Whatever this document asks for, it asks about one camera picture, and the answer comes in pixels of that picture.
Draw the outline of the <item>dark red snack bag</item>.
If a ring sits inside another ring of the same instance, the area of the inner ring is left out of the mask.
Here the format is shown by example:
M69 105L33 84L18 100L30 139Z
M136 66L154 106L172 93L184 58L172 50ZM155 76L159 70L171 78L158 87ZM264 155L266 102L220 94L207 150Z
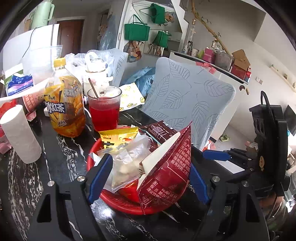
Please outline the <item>dark red snack bag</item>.
M178 201L189 182L191 124L151 152L142 167L137 195L144 215L160 212Z

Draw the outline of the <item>clear plastic snack bag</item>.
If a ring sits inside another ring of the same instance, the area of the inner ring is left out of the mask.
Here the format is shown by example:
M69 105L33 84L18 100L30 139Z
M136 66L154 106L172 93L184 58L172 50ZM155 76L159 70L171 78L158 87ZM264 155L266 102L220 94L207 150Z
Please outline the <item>clear plastic snack bag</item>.
M134 140L119 146L102 149L96 152L103 157L110 154L113 158L112 170L107 178L104 189L115 193L126 184L139 177L140 163L151 153L151 141L146 135L137 135Z

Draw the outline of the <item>yellow peanut snack bag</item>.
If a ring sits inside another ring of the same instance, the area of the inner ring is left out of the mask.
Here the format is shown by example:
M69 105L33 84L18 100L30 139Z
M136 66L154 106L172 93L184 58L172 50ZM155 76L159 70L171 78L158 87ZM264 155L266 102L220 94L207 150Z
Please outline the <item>yellow peanut snack bag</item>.
M100 131L100 138L104 149L123 145L134 140L138 134L138 127L124 127L113 130Z

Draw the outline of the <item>brown chocolate snack pack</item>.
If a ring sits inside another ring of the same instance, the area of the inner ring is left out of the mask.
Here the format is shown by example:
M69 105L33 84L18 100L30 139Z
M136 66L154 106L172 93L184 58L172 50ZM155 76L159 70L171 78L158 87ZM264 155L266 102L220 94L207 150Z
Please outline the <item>brown chocolate snack pack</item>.
M142 129L160 145L177 133L174 128L170 127L163 120L144 126Z

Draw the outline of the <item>grey leaf pattern chair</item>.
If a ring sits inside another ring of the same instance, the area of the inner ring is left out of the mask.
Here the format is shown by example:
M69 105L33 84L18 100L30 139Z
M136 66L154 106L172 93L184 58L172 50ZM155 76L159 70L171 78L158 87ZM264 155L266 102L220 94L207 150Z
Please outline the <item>grey leaf pattern chair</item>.
M204 67L161 57L142 111L177 131L191 125L191 143L202 150L235 94Z

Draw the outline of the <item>red plastic basket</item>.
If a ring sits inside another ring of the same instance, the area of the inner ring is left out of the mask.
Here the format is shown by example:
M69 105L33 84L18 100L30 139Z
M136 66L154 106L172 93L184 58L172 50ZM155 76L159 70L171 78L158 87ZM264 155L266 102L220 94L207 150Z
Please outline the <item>red plastic basket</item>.
M149 150L153 152L156 150L159 146L156 146L152 140L149 138L151 141L151 146ZM101 157L97 156L96 152L99 150L102 150L103 145L101 139L99 139L91 148L91 151L88 156L88 161L87 161L87 169L90 170L93 168L93 166L96 166L99 164L99 161L101 160ZM140 163L139 166L139 177L144 173L144 169L142 167L142 163ZM129 184L126 184L124 187L116 191L115 193L112 193L106 189L103 188L100 198L110 207L124 212L128 214L134 214L134 215L144 215L140 203L139 203L139 198L137 195L137 185L138 185L138 179L132 181Z

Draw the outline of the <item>white paper towel roll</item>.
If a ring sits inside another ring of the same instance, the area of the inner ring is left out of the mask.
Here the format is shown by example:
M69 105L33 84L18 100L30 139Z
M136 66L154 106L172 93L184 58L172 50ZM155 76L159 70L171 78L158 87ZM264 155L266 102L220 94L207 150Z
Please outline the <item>white paper towel roll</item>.
M25 164L31 164L41 157L41 146L28 124L22 105L17 104L3 114L1 128Z

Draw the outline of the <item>yellow smiley pouch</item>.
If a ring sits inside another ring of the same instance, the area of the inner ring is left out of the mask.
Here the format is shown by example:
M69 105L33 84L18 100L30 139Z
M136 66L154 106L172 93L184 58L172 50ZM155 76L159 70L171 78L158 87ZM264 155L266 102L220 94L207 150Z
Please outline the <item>yellow smiley pouch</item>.
M122 91L120 97L120 112L135 108L139 105L144 105L145 99L135 83L122 85L119 89Z

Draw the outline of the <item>instant noodle cup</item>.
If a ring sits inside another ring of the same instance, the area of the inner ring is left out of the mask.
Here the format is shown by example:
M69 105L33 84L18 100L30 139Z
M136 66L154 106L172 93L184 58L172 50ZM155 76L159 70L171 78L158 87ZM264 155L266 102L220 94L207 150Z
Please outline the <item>instant noodle cup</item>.
M43 88L22 97L27 112L32 113L44 101L44 91L45 89Z

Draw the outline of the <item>iced tea bottle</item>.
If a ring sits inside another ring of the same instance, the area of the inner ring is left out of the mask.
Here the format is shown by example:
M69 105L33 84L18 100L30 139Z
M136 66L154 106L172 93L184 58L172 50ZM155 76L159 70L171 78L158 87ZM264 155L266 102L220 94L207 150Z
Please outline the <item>iced tea bottle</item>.
M53 129L64 137L74 138L85 126L83 90L65 65L65 58L54 60L54 73L46 84L44 100Z

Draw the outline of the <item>cup of red drink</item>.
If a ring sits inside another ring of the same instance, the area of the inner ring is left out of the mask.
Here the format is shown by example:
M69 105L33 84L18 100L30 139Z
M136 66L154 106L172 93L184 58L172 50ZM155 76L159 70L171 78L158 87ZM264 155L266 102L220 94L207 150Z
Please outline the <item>cup of red drink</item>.
M95 91L88 90L89 111L93 127L97 132L117 128L121 94L121 89L115 86L95 87Z

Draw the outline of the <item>green tote bag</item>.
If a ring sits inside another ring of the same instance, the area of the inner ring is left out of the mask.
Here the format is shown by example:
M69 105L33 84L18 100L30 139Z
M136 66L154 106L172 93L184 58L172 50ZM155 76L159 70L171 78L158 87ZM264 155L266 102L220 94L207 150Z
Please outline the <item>green tote bag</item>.
M150 26L144 23L137 15L132 15L132 23L125 24L124 37L128 41L147 41Z
M154 24L161 25L166 23L164 7L152 3L149 10L151 12L151 20Z
M167 33L165 31L158 31L158 33L152 43L159 46L159 47L167 48L168 47L168 39L170 36L171 36L170 33Z

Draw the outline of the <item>blue tissue pack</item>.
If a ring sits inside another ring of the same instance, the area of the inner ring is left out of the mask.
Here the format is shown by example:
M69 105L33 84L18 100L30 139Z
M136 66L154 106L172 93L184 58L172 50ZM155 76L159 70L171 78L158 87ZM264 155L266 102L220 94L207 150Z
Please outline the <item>blue tissue pack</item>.
M12 96L32 87L33 85L34 83L32 75L25 75L23 77L13 75L11 80L6 85L6 94L7 96Z

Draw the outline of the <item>white ceramic teapot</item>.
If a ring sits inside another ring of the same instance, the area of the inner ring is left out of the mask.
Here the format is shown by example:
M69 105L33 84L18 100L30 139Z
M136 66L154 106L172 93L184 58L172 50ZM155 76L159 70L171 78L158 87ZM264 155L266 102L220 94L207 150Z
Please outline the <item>white ceramic teapot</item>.
M82 74L83 92L87 95L87 92L92 89L92 85L95 90L102 92L107 90L109 83L113 80L113 77L108 77L106 61L99 58L95 52L89 52L84 58L85 67Z

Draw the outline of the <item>green kettle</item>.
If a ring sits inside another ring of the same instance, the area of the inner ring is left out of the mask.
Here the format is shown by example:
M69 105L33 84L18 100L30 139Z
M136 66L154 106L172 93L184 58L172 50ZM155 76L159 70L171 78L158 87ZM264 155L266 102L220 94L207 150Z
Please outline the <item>green kettle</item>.
M42 1L38 4L32 18L31 29L48 25L48 22L52 19L54 8L55 5L52 1Z

